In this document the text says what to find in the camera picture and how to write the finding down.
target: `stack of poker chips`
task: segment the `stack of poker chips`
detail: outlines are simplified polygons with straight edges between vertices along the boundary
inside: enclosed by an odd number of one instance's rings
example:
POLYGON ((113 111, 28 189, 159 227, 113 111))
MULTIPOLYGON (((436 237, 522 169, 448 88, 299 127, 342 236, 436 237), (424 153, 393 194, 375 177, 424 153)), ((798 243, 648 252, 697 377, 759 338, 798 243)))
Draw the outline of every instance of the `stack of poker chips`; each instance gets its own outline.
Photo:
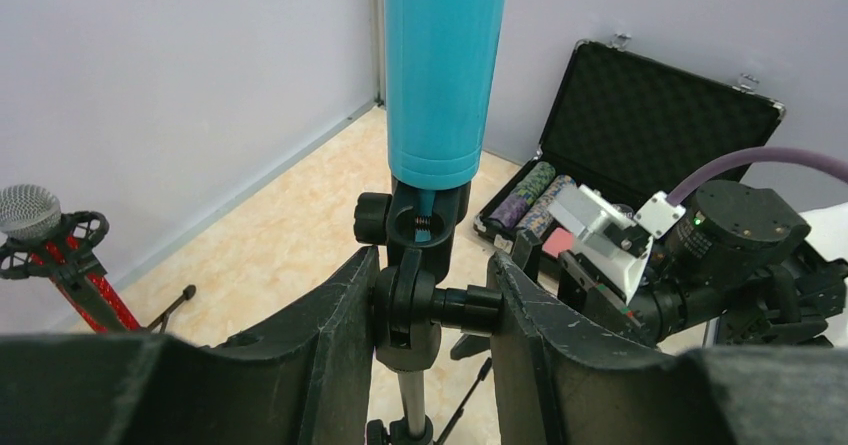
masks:
POLYGON ((574 180, 571 177, 568 175, 556 177, 515 228, 529 230, 537 237, 542 238, 542 235, 554 221, 554 217, 548 213, 548 206, 554 201, 556 195, 567 186, 574 186, 574 180))
POLYGON ((518 182, 509 196, 489 215, 489 219, 500 223, 505 229, 513 229, 542 195, 548 184, 554 180, 555 176, 556 169, 553 165, 547 162, 537 163, 530 170, 530 173, 518 182))

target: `poker chip case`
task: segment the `poker chip case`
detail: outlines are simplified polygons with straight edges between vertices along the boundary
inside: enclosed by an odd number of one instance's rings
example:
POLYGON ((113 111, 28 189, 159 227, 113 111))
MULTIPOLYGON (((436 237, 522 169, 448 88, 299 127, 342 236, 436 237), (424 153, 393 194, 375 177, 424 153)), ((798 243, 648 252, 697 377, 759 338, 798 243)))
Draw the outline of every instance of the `poker chip case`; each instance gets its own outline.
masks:
MULTIPOLYGON (((749 87, 710 80, 624 50, 584 40, 575 46, 536 155, 475 216, 475 232, 511 251, 517 230, 490 218, 539 163, 554 166, 613 204, 638 209, 655 192, 724 154, 762 146, 784 106, 749 87)), ((717 178, 738 181, 748 167, 717 178)), ((556 228, 547 227, 542 241, 556 228)), ((539 270, 558 278, 556 259, 539 270)))

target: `spring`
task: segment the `spring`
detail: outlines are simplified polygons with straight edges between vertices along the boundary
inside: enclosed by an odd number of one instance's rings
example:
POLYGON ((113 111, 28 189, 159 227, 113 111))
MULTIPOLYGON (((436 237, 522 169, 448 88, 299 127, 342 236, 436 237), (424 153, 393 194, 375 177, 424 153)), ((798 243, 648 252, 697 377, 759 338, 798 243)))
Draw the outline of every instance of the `spring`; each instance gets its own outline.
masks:
POLYGON ((430 217, 417 216, 415 217, 415 229, 421 231, 430 231, 430 217))

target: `silver mesh microphone head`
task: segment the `silver mesh microphone head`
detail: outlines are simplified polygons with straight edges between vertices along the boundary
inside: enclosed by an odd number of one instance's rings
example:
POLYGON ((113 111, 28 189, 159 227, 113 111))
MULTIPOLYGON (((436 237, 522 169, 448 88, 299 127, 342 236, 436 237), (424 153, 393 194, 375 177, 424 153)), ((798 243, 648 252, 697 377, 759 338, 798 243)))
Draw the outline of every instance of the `silver mesh microphone head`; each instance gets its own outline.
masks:
POLYGON ((16 240, 40 240, 59 224, 59 199, 38 185, 0 190, 0 232, 16 240))

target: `cyan tube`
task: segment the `cyan tube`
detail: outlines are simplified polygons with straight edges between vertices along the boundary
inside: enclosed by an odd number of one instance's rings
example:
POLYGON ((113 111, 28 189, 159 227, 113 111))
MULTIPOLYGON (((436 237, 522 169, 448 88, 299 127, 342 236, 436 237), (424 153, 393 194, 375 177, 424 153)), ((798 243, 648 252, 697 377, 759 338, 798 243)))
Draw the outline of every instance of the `cyan tube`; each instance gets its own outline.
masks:
POLYGON ((423 190, 480 164, 504 0, 385 0, 389 167, 423 190))

